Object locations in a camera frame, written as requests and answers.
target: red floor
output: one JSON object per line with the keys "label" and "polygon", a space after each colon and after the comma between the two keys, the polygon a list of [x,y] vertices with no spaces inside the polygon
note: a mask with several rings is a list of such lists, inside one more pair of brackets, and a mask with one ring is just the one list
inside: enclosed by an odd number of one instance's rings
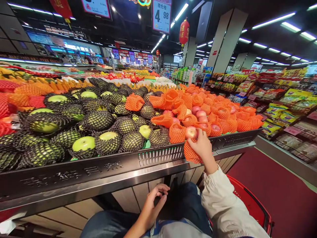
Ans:
{"label": "red floor", "polygon": [[246,186],[275,222],[273,238],[317,237],[317,194],[287,169],[252,148],[228,175]]}

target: jeans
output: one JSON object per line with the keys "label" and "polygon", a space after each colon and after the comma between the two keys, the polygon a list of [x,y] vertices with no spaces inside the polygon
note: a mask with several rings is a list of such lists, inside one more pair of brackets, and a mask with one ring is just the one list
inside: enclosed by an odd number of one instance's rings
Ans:
{"label": "jeans", "polygon": [[[119,211],[102,211],[85,225],[80,238],[122,238],[136,222],[139,215]],[[203,233],[212,236],[206,211],[201,205],[200,192],[191,182],[169,192],[159,219],[190,220]]]}

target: supermarket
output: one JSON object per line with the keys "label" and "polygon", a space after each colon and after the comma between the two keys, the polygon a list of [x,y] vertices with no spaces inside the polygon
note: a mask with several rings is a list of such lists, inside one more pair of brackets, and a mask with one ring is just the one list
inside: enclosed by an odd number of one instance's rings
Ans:
{"label": "supermarket", "polygon": [[317,237],[316,12],[0,0],[0,236]]}

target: hand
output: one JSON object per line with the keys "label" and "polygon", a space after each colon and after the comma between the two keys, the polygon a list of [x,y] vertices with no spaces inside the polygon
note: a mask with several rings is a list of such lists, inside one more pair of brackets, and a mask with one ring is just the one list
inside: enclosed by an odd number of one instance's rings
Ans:
{"label": "hand", "polygon": [[191,139],[188,139],[188,144],[204,162],[205,172],[207,174],[213,174],[218,170],[218,165],[215,161],[214,156],[212,155],[212,145],[206,135],[206,132],[200,128],[197,128],[197,130],[197,142],[194,143]]}

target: red lantern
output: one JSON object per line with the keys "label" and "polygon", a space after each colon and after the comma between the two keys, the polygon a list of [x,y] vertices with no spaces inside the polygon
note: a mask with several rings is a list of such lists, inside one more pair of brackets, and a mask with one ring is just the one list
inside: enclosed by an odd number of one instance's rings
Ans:
{"label": "red lantern", "polygon": [[179,30],[179,42],[182,44],[182,49],[184,47],[184,44],[186,44],[186,42],[188,41],[188,37],[189,37],[189,23],[185,19],[182,22],[181,28]]}

